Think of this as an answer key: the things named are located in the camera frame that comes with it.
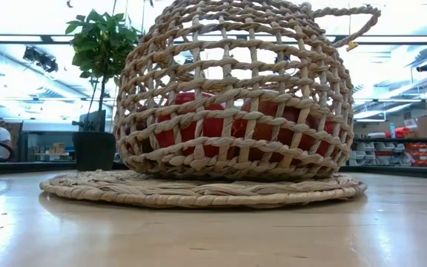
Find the woven placemat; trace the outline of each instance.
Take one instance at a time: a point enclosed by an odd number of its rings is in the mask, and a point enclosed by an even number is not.
[[[301,182],[215,182],[156,179],[134,171],[91,171],[54,177],[43,191],[77,200],[108,201],[151,208],[276,208],[308,202],[348,199],[367,185],[348,175]]]

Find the potted plant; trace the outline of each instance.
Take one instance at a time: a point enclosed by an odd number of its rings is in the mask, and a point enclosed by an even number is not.
[[[91,10],[88,16],[78,15],[68,22],[65,34],[75,29],[81,30],[70,42],[75,50],[72,64],[82,71],[81,78],[90,79],[95,96],[98,84],[101,87],[96,127],[90,128],[87,120],[77,122],[84,130],[73,135],[76,166],[79,171],[110,170],[116,151],[116,141],[112,133],[105,133],[103,126],[103,98],[105,85],[111,79],[119,86],[119,74],[125,67],[125,59],[137,45],[136,29],[125,25],[124,14],[98,14]]]

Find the basket handle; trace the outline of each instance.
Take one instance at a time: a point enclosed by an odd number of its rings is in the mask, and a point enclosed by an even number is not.
[[[313,18],[320,18],[327,15],[332,16],[350,16],[350,15],[357,15],[357,14],[371,14],[371,18],[368,20],[363,27],[358,30],[356,33],[353,33],[347,37],[345,37],[342,40],[339,40],[332,44],[333,47],[339,48],[343,45],[348,44],[351,41],[354,41],[357,37],[363,35],[364,33],[368,32],[370,28],[372,28],[378,21],[378,17],[382,15],[382,12],[378,10],[377,8],[373,8],[371,6],[368,7],[352,7],[352,8],[330,8],[326,7],[324,9],[315,10],[312,13]]]

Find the table surface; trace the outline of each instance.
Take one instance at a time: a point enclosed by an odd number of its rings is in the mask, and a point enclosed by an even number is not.
[[[54,175],[0,176],[0,266],[427,266],[423,178],[351,174],[368,190],[348,202],[153,210],[41,192]]]

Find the wicker basket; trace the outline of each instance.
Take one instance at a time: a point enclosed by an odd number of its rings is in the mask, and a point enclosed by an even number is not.
[[[333,44],[314,22],[362,13],[373,16]],[[286,1],[175,1],[126,61],[115,116],[123,162],[166,177],[330,177],[354,137],[353,86],[337,47],[379,15],[372,7],[312,11]],[[206,37],[213,33],[215,41]],[[201,59],[214,49],[220,58]],[[234,56],[241,50],[250,56]],[[177,63],[174,56],[187,51],[193,62]]]

